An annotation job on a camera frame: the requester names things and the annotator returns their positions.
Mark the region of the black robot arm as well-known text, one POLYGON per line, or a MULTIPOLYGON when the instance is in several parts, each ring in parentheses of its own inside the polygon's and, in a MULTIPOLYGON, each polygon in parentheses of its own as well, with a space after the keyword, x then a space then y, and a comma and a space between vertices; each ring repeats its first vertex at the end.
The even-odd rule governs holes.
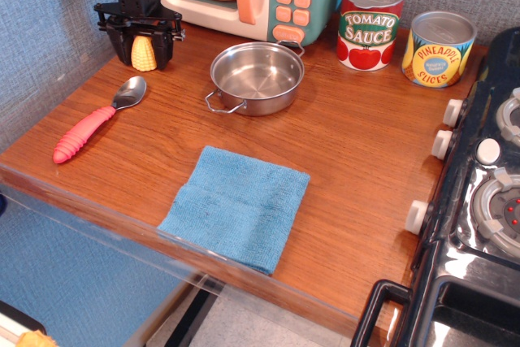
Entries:
POLYGON ((174 41, 184 40, 182 15, 167 9, 161 0, 118 0, 98 3, 98 28, 107 33, 119 60, 137 65, 137 42, 148 42, 155 69, 162 70, 173 55, 174 41))

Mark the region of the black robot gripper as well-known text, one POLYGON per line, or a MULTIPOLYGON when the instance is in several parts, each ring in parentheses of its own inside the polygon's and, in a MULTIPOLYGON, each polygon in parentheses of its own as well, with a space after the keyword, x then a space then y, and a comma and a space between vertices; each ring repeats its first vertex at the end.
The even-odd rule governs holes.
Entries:
POLYGON ((182 15, 168 10, 161 0, 118 0, 94 6, 98 28, 107 32, 119 60, 132 64, 134 36, 152 37, 157 69, 164 69, 173 55, 173 40, 185 39, 182 15))

